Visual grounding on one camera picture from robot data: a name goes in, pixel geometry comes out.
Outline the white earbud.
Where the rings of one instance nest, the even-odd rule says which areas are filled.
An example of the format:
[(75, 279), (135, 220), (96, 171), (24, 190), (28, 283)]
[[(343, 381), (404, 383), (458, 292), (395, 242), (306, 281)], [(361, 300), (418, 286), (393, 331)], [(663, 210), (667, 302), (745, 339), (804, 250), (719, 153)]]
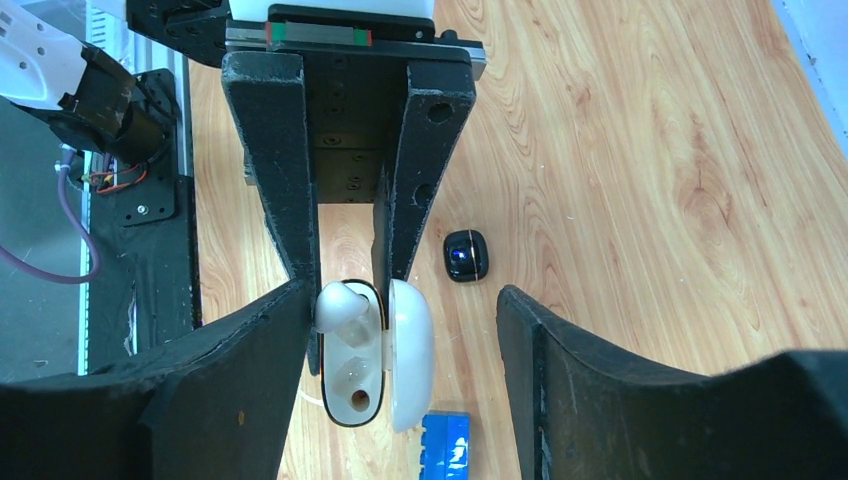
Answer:
[(331, 282), (319, 293), (315, 305), (315, 328), (330, 333), (365, 314), (370, 306), (367, 296), (343, 282)]

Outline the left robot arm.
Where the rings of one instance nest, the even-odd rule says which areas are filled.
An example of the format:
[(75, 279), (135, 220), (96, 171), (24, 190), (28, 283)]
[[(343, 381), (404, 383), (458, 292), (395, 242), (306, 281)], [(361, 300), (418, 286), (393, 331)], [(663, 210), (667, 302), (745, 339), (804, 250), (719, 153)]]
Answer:
[[(317, 207), (372, 203), (379, 289), (408, 277), (476, 99), (478, 42), (401, 1), (122, 1), (129, 29), (221, 73), (266, 224), (291, 278), (319, 288)], [(170, 112), (97, 46), (1, 10), (1, 93), (66, 143), (148, 171)]]

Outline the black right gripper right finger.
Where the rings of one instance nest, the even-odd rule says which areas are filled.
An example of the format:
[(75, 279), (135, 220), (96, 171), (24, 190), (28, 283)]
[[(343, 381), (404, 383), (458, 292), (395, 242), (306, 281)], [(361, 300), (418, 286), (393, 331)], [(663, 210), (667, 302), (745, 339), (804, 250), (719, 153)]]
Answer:
[(504, 287), (496, 324), (525, 479), (843, 479), (847, 355), (672, 368)]

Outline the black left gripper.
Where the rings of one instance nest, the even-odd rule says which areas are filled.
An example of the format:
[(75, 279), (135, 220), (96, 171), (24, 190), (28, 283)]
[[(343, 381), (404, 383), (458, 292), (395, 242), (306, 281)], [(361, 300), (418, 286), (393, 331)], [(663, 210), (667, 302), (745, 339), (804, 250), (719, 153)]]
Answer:
[(483, 44), (432, 20), (273, 5), (226, 22), (221, 81), (266, 228), (306, 301), (319, 371), (317, 204), (374, 203), (375, 285), (409, 277), (433, 199), (476, 101)]

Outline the white earbud charging case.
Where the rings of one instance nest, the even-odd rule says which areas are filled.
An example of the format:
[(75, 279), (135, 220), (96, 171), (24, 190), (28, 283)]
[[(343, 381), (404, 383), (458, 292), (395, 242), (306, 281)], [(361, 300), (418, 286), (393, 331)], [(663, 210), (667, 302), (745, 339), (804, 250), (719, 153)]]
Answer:
[(368, 311), (321, 334), (320, 376), (324, 408), (342, 427), (366, 425), (389, 398), (391, 428), (404, 432), (430, 409), (435, 375), (435, 335), (430, 308), (412, 284), (392, 279), (382, 298), (370, 283), (343, 282), (368, 297)]

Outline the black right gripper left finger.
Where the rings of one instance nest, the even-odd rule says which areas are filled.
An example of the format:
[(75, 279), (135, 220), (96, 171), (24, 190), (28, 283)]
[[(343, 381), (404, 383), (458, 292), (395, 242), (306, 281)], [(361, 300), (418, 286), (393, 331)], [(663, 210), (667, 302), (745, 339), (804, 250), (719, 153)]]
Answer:
[(292, 280), (184, 337), (1, 388), (5, 479), (273, 479), (310, 330)]

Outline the glossy black earbud charging case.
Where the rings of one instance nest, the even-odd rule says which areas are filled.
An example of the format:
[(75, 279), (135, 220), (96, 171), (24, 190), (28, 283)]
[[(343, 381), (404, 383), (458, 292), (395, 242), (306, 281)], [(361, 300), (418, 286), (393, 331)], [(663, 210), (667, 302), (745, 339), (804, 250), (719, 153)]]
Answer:
[(443, 257), (448, 277), (457, 283), (482, 280), (489, 272), (487, 242), (478, 230), (448, 234), (443, 242)]

